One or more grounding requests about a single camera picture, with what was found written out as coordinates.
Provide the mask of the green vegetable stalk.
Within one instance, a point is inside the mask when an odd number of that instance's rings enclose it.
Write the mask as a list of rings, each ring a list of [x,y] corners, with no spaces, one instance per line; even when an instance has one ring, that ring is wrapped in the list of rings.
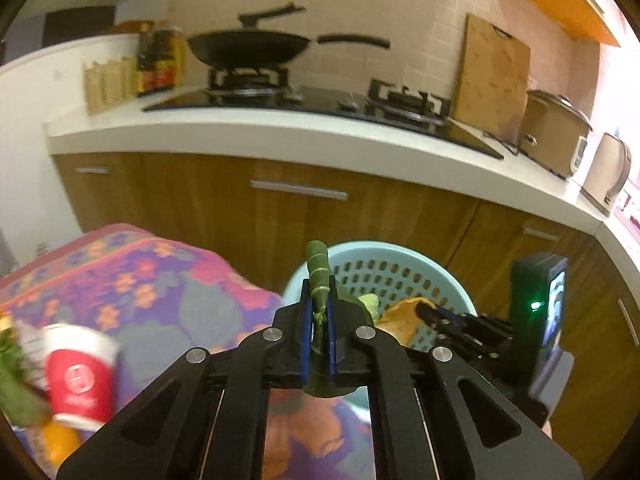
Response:
[[[330,264],[326,244],[312,240],[306,246],[309,292],[312,307],[314,352],[326,354],[326,334],[328,333],[328,300],[330,294]]]

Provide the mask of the orange fruit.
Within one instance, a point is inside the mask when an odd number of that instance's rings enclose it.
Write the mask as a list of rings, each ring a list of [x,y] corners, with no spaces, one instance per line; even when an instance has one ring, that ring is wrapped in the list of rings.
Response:
[[[61,466],[64,460],[81,446],[80,435],[75,429],[61,425],[53,419],[41,427],[41,434],[47,459],[55,468]]]

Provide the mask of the floral purple tablecloth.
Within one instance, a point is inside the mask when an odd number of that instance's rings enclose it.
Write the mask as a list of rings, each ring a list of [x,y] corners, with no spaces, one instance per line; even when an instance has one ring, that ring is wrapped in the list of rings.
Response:
[[[279,295],[208,250],[113,224],[1,280],[1,312],[21,327],[86,326],[118,341],[121,410],[192,347],[236,347],[272,322]],[[372,479],[371,428],[343,399],[270,394],[266,479]]]

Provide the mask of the dark soy sauce bottle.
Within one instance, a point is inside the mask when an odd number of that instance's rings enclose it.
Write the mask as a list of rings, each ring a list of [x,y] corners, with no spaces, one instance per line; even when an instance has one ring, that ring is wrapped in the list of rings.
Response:
[[[160,90],[162,80],[157,62],[155,35],[148,23],[143,23],[140,29],[136,74],[138,96],[146,96]]]

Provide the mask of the black glass gas stove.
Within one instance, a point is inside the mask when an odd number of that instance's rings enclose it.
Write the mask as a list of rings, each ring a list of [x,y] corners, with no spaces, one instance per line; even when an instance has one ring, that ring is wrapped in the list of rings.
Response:
[[[146,112],[231,107],[255,110],[284,110],[338,116],[405,129],[442,140],[501,160],[503,156],[485,141],[455,125],[449,119],[451,102],[442,96],[373,79],[366,94],[295,87],[288,82],[288,70],[211,70],[208,87],[146,106]]]

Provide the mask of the wooden cutting board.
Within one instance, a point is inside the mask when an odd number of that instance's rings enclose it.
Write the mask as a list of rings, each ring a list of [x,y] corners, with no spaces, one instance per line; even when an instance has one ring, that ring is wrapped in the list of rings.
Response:
[[[469,14],[452,118],[507,144],[518,144],[529,65],[527,44]]]

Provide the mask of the woven utensil basket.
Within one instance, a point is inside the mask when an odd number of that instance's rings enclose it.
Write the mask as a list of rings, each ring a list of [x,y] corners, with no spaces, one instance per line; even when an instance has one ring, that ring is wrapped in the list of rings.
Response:
[[[134,100],[137,96],[137,69],[134,58],[106,63],[93,62],[82,68],[87,113],[101,114]]]

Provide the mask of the light blue perforated trash basket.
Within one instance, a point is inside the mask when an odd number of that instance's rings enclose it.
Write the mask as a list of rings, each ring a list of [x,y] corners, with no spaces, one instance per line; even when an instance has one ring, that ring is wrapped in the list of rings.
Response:
[[[476,313],[473,301],[462,285],[446,269],[420,252],[390,243],[360,240],[328,247],[328,254],[335,281],[350,296],[376,297],[376,320],[400,300],[416,297],[427,298],[435,307],[450,312]],[[437,333],[432,332],[433,347]]]

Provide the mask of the red label sauce bottle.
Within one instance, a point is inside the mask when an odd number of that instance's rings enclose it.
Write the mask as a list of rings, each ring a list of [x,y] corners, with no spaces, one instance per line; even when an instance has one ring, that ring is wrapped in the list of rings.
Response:
[[[180,87],[183,76],[183,36],[178,27],[160,23],[156,32],[156,88]]]

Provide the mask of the white kitchen countertop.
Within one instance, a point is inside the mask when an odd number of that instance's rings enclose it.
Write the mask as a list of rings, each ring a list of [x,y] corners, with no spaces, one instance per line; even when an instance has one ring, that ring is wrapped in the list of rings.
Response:
[[[297,162],[442,188],[536,214],[593,235],[639,293],[639,244],[614,217],[495,140],[492,158],[420,133],[362,120],[247,108],[150,112],[144,98],[96,116],[76,107],[43,125],[50,154],[150,152]]]

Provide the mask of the beige rice cooker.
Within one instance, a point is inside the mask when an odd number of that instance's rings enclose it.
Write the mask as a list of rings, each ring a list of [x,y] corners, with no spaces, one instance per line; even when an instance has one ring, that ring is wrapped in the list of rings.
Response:
[[[582,163],[592,130],[589,118],[564,96],[529,90],[520,127],[520,150],[562,179]]]

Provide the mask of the red white paper cup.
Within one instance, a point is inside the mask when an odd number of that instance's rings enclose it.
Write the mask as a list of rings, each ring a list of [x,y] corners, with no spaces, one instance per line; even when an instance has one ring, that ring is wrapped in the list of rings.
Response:
[[[119,343],[65,323],[46,326],[42,341],[54,420],[82,431],[99,430],[115,413]]]

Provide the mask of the yellow peel scrap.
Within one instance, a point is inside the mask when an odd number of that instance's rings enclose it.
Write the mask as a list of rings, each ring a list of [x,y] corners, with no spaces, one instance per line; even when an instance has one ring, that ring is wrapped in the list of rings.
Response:
[[[403,346],[428,350],[432,346],[433,332],[416,315],[419,304],[435,307],[433,301],[424,297],[403,299],[386,309],[375,322],[375,327],[394,336]]]

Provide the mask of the black frying pan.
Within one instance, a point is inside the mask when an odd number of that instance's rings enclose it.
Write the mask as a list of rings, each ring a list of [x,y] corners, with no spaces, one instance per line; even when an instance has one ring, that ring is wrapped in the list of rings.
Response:
[[[288,3],[285,6],[256,13],[238,15],[240,28],[202,32],[188,38],[193,55],[213,70],[240,70],[241,68],[279,68],[293,61],[317,44],[366,44],[390,50],[390,40],[361,34],[324,34],[310,39],[289,32],[278,32],[258,27],[260,21],[305,12],[303,6]]]

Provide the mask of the cream electric kettle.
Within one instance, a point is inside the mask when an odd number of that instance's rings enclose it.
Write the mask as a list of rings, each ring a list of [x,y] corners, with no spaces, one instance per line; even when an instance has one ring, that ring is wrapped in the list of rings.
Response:
[[[609,217],[629,177],[630,170],[629,146],[611,133],[605,133],[594,154],[580,194],[585,196],[601,214]]]

